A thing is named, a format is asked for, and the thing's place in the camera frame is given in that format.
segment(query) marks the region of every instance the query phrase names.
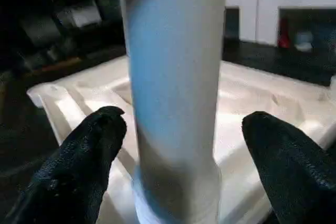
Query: finger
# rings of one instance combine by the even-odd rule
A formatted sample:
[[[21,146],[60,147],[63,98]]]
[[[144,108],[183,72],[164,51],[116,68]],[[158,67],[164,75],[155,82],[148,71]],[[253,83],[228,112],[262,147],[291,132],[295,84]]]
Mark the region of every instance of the finger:
[[[266,112],[245,117],[242,129],[280,223],[334,223],[336,166],[325,151]]]
[[[67,136],[34,177],[52,178],[59,173],[71,173],[71,169],[77,173],[84,172],[84,175],[85,170],[100,158],[110,165],[121,148],[127,130],[121,117],[123,113],[114,106],[102,107],[91,113]]]

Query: vertical pipe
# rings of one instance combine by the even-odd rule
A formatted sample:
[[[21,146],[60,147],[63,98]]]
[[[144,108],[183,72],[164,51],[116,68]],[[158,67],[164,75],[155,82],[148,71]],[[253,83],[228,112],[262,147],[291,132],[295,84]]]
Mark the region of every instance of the vertical pipe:
[[[225,0],[121,0],[140,223],[216,223],[213,138]]]

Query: white plastic tray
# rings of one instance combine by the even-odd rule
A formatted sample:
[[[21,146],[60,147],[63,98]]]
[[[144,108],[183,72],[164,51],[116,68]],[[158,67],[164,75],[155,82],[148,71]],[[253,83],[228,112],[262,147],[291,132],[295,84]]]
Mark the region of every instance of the white plastic tray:
[[[36,106],[46,110],[59,144],[92,111],[105,105],[125,111],[128,131],[112,165],[97,223],[138,223],[131,188],[138,149],[127,57],[39,84],[27,93]],[[336,136],[336,108],[328,97],[324,87],[221,63],[214,144],[215,161],[222,171],[221,223],[259,223],[270,211],[243,139],[242,118],[267,111],[327,147]]]

